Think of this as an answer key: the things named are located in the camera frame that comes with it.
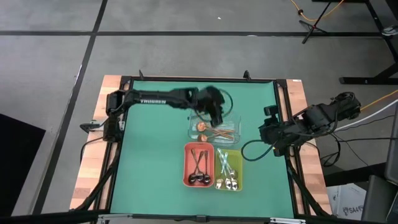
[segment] black table leg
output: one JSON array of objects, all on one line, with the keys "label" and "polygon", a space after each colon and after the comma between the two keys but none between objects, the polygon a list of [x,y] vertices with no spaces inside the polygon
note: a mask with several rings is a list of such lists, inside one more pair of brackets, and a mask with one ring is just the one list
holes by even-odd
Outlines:
[{"label": "black table leg", "polygon": [[324,13],[326,12],[326,10],[329,8],[330,4],[331,4],[331,2],[329,2],[329,3],[326,5],[326,8],[325,8],[325,9],[323,10],[323,12],[320,14],[320,16],[318,17],[318,19],[317,19],[317,21],[315,22],[314,25],[311,25],[311,24],[309,24],[309,23],[307,23],[307,22],[304,22],[304,21],[301,21],[301,20],[299,21],[299,23],[305,24],[305,25],[311,27],[310,31],[309,31],[309,32],[307,33],[307,35],[304,37],[302,44],[305,44],[305,43],[307,42],[308,38],[310,38],[312,32],[315,31],[315,30],[319,30],[319,31],[321,31],[321,32],[324,33],[324,34],[327,34],[327,33],[328,33],[328,32],[326,32],[326,31],[324,31],[323,29],[317,28],[317,24],[318,24],[319,21],[321,20],[322,16],[323,16]]},{"label": "black table leg", "polygon": [[340,77],[341,84],[357,85],[398,85],[398,78],[389,78],[398,72],[398,63],[394,63],[375,77]]},{"label": "black table leg", "polygon": [[383,162],[380,164],[361,167],[358,169],[341,171],[334,174],[326,175],[325,183],[327,187],[330,187],[349,183],[365,182],[369,180],[370,175],[383,177],[385,169],[386,163]]}]

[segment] wooden table frame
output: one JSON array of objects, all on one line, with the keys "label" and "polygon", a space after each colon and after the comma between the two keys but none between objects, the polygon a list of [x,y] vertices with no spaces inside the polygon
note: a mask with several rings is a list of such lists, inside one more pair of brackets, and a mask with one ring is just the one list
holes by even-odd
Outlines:
[{"label": "wooden table frame", "polygon": [[[164,79],[170,81],[172,77],[134,77],[134,79],[144,80],[159,80]],[[195,79],[204,79],[204,77],[174,77],[175,81],[177,78],[188,78],[191,81]],[[101,90],[98,96],[93,119],[97,121],[104,121],[107,118],[105,113],[106,106],[106,95],[114,92],[118,89],[127,89],[127,85],[132,77],[125,77],[121,75],[105,75]],[[224,80],[227,82],[252,82],[250,77],[245,78],[214,78],[214,80]],[[277,80],[277,95],[279,95],[278,103],[280,104],[280,111],[282,117],[287,120],[292,114],[295,114],[307,107],[307,102],[304,95],[303,85],[301,80]],[[90,132],[88,139],[92,140],[102,136],[102,131]],[[94,189],[101,176],[104,174],[110,163],[114,158],[114,153],[117,147],[121,147],[121,144],[110,144],[102,140],[95,141],[88,144],[85,147],[83,154],[83,160],[81,162],[80,170],[77,176],[75,190],[73,192],[72,201],[70,208],[76,208],[79,206],[84,199]],[[299,176],[304,178],[307,189],[311,192],[314,199],[321,205],[322,209],[326,212],[331,213],[329,199],[326,192],[325,181],[323,179],[322,167],[319,160],[318,151],[311,145],[304,144],[301,147],[299,156],[290,158],[293,165],[295,166]],[[96,200],[90,207],[90,210],[107,209],[110,207],[110,201],[113,190],[110,186],[114,185],[116,177],[112,176],[100,192],[99,200]],[[314,214],[310,210],[308,204],[301,197],[299,188],[294,184],[295,197],[292,197],[292,201],[296,202],[294,205],[295,213],[298,214]]]}]

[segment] clear glass container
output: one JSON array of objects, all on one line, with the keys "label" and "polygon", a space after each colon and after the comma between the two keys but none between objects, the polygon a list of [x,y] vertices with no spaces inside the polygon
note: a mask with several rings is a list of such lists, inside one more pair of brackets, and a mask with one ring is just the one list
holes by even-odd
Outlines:
[{"label": "clear glass container", "polygon": [[189,119],[188,136],[196,141],[206,141],[216,146],[230,146],[241,139],[241,117],[233,112],[223,118],[216,128],[210,125],[210,115],[201,115],[202,121],[194,111]]}]

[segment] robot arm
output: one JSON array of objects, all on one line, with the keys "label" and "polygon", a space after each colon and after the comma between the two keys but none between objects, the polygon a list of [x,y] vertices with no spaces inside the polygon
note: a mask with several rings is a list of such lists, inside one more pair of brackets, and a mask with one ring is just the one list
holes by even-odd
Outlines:
[{"label": "robot arm", "polygon": [[275,116],[276,106],[264,108],[265,114],[272,117],[259,127],[261,140],[274,145],[275,156],[283,156],[289,146],[302,146],[313,138],[331,134],[338,121],[358,117],[361,103],[354,93],[340,93],[331,100],[329,105],[309,106],[283,123]]},{"label": "robot arm", "polygon": [[170,91],[118,90],[106,97],[106,114],[108,120],[104,124],[104,140],[116,142],[121,140],[118,117],[130,106],[137,103],[169,105],[179,109],[193,109],[196,113],[209,114],[212,127],[223,122],[224,97],[220,90],[208,86],[199,91],[198,88],[176,88]]}]

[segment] green mat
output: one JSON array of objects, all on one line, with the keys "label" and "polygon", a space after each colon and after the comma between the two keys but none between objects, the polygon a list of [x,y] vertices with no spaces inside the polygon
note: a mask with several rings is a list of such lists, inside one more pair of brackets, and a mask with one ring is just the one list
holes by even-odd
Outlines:
[{"label": "green mat", "polygon": [[[258,127],[266,118],[263,107],[275,104],[272,83],[134,81],[137,90],[201,89],[208,85],[231,94],[233,112],[242,117],[241,140],[230,149],[259,139]],[[244,161],[244,188],[240,192],[183,185],[183,149],[191,141],[189,114],[190,110],[166,105],[134,105],[129,109],[111,213],[293,218],[285,161],[272,152],[260,161]],[[254,158],[268,147],[253,143],[246,155]]]}]

